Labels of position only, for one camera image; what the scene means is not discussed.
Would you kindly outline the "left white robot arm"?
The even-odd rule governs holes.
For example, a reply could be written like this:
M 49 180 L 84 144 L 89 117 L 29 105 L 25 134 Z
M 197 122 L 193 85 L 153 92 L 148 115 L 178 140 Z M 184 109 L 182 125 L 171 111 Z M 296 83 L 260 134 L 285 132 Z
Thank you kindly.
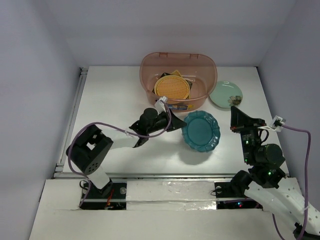
M 74 141 L 65 151 L 68 162 L 73 163 L 80 173 L 88 178 L 97 196 L 108 196 L 112 188 L 112 180 L 101 167 L 108 152 L 120 148 L 139 148 L 150 138 L 151 134 L 160 131 L 172 132 L 187 126 L 169 109 L 158 112 L 154 108 L 146 108 L 139 120 L 134 122 L 129 131 L 109 126 L 112 130 L 103 132 L 92 123 L 75 137 Z

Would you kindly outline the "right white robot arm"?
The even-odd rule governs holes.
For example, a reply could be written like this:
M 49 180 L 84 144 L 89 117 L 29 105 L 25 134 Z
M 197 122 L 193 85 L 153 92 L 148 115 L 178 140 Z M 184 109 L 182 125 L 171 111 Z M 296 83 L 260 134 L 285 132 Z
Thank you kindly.
M 230 130 L 239 133 L 247 171 L 240 170 L 230 181 L 235 196 L 248 197 L 272 215 L 278 216 L 293 231 L 297 240 L 320 238 L 320 212 L 309 202 L 309 194 L 295 189 L 291 178 L 281 169 L 285 162 L 282 149 L 274 143 L 265 144 L 262 131 L 280 132 L 290 129 L 282 117 L 275 116 L 270 125 L 253 118 L 235 106 L 230 108 Z

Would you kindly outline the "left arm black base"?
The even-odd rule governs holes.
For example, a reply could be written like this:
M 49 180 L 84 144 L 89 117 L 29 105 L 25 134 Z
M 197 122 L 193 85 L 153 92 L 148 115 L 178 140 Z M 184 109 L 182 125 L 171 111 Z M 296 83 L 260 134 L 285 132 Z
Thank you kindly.
M 92 185 L 79 208 L 82 210 L 126 210 L 126 194 L 126 182 L 114 182 L 107 196 L 102 196 L 98 189 Z

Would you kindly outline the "fan-shaped woven plate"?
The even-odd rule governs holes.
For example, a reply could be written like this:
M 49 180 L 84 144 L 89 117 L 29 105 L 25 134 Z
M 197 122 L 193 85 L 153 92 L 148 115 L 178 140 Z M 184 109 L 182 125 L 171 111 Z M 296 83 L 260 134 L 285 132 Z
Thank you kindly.
M 175 71 L 173 71 L 173 72 L 171 73 L 171 75 L 181 77 L 181 78 L 183 78 L 183 79 L 188 83 L 188 86 L 189 86 L 189 94 L 188 94 L 188 96 L 187 96 L 186 99 L 189 99 L 189 98 L 190 98 L 191 89 L 192 89 L 192 87 L 193 87 L 193 80 L 192 80 L 192 79 L 188 79 L 188 78 L 182 76 L 182 74 L 181 74 L 177 69 L 176 69 Z

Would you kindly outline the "teal scalloped plate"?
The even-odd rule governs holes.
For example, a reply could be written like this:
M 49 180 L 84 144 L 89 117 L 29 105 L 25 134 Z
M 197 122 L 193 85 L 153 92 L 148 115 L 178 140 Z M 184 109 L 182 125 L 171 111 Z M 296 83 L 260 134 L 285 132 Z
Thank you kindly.
M 200 153 L 213 151 L 219 144 L 221 131 L 214 116 L 204 110 L 190 112 L 183 120 L 186 126 L 182 128 L 184 142 Z

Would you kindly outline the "light green floral plate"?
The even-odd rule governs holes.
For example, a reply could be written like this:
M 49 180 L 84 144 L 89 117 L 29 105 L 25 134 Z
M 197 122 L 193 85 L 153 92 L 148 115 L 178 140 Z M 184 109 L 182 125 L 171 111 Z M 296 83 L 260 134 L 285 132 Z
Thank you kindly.
M 209 98 L 219 108 L 229 109 L 232 106 L 236 107 L 242 103 L 243 93 L 241 89 L 231 81 L 218 81 Z

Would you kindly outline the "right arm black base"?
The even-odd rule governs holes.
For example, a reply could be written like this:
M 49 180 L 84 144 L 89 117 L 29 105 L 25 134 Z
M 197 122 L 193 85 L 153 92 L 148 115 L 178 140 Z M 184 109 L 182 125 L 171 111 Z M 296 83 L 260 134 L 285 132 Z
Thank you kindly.
M 230 182 L 215 182 L 210 192 L 213 197 L 226 201 L 227 199 L 252 201 L 253 199 L 244 195 L 244 190 L 234 186 Z

